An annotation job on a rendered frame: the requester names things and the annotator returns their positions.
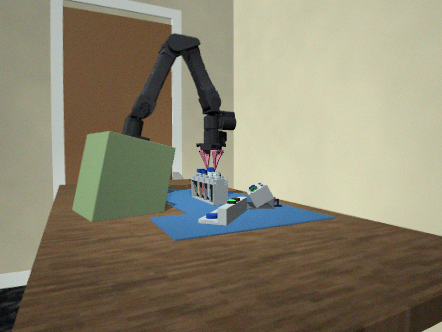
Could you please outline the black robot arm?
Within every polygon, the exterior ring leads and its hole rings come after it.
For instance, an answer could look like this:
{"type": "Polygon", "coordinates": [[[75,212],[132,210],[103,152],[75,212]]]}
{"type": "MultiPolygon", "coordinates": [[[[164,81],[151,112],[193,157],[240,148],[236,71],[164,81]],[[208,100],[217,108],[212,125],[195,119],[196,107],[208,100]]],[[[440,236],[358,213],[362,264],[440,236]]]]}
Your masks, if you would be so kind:
{"type": "MultiPolygon", "coordinates": [[[[198,38],[176,33],[171,34],[167,38],[161,45],[158,52],[159,56],[144,88],[132,106],[132,112],[129,114],[131,118],[125,118],[123,133],[121,134],[147,141],[150,140],[149,138],[141,137],[144,123],[141,119],[153,113],[159,92],[166,77],[176,58],[181,55],[196,85],[199,96],[198,100],[202,107],[203,114],[207,114],[204,117],[204,130],[234,130],[236,128],[235,113],[220,111],[221,99],[204,66],[198,47],[200,44],[198,38]]],[[[227,141],[227,132],[219,130],[218,143],[225,143],[227,141]]]]}

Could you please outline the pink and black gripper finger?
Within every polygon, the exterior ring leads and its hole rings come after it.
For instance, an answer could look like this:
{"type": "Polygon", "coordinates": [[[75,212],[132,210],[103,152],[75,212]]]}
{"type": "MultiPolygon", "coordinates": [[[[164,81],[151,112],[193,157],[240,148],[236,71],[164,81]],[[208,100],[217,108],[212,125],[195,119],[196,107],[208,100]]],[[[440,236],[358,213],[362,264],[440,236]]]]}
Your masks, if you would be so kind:
{"type": "Polygon", "coordinates": [[[218,162],[219,162],[222,154],[223,154],[223,150],[212,150],[212,158],[213,158],[214,169],[217,168],[218,162]]]}
{"type": "Polygon", "coordinates": [[[211,150],[199,150],[199,153],[204,161],[206,169],[207,169],[207,167],[209,167],[210,152],[211,152],[211,150]],[[206,154],[206,157],[205,157],[205,154],[206,154]],[[207,160],[207,162],[206,162],[206,160],[207,160]]]}

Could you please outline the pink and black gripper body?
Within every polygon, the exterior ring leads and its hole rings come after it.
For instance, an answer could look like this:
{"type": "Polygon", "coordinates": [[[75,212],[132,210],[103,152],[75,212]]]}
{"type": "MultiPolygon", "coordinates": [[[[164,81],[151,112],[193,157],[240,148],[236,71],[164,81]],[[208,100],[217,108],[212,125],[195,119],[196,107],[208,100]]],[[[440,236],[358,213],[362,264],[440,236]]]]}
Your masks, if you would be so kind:
{"type": "Polygon", "coordinates": [[[204,143],[196,143],[200,150],[222,150],[226,143],[218,143],[218,129],[204,130],[204,143]]]}

